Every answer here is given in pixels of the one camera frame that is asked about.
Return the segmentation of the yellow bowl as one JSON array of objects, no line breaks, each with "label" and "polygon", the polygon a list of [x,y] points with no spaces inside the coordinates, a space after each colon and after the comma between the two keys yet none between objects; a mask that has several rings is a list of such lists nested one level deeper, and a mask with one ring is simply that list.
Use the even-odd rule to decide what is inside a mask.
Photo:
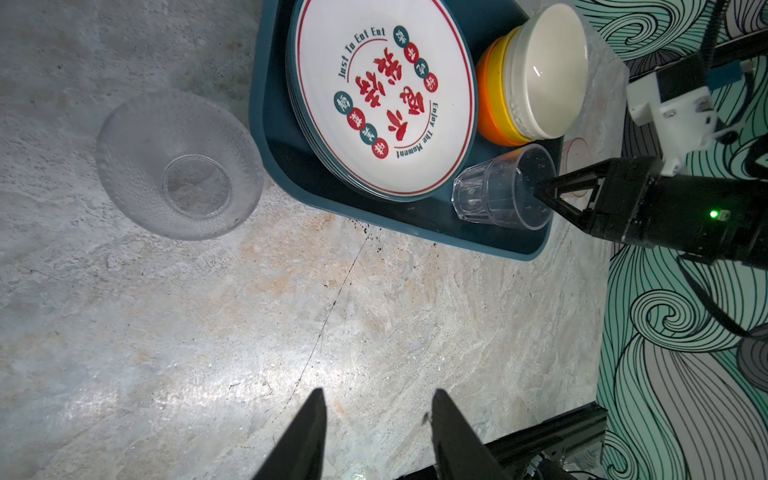
[{"label": "yellow bowl", "polygon": [[489,49],[486,66],[487,105],[495,128],[505,139],[505,145],[519,146],[532,142],[515,125],[505,97],[504,60],[511,40],[519,27],[499,38]]}]

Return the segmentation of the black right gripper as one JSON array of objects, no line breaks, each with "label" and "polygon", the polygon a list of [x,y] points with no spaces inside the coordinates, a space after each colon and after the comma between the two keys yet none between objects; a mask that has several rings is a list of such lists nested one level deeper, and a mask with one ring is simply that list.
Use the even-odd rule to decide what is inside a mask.
[{"label": "black right gripper", "polygon": [[[587,235],[767,267],[767,183],[660,174],[652,157],[604,160],[536,183],[534,195]],[[579,208],[562,199],[598,189]]]}]

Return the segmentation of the orange bowl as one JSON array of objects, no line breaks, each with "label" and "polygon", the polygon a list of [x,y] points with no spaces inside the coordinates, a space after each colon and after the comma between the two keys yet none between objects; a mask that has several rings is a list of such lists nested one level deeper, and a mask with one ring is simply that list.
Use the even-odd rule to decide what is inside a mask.
[{"label": "orange bowl", "polygon": [[496,145],[517,147],[530,143],[531,139],[519,132],[506,108],[501,67],[508,43],[508,35],[495,40],[475,67],[478,83],[478,132]]}]

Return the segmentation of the dark teal plastic bin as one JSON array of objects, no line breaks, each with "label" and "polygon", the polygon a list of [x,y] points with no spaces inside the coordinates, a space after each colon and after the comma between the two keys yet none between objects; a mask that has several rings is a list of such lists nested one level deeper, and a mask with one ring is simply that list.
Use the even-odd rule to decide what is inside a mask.
[{"label": "dark teal plastic bin", "polygon": [[309,206],[468,250],[530,261],[547,243],[550,228],[532,231],[460,220],[446,183],[430,197],[394,203],[354,190],[315,155],[295,118],[286,80],[286,43],[294,4],[262,5],[249,98],[249,129],[275,183]]}]

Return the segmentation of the cream white bowl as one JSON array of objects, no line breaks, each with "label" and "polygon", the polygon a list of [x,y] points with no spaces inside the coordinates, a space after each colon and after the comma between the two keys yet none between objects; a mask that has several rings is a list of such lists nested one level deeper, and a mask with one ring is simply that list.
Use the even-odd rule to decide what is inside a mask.
[{"label": "cream white bowl", "polygon": [[581,112],[588,83],[588,44],[574,8],[551,5],[516,28],[503,77],[506,106],[523,137],[563,136]]}]

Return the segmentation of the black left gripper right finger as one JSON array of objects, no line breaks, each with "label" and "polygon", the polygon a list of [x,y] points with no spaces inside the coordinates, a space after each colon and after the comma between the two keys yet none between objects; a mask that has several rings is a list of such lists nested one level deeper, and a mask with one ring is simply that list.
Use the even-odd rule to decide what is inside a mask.
[{"label": "black left gripper right finger", "polygon": [[509,479],[443,389],[432,398],[431,429],[439,479]]}]

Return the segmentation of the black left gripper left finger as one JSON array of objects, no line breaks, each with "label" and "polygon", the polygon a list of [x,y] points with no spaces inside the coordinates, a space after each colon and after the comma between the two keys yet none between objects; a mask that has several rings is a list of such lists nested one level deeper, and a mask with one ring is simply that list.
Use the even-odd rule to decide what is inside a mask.
[{"label": "black left gripper left finger", "polygon": [[324,393],[316,388],[252,479],[321,479],[326,432]]}]

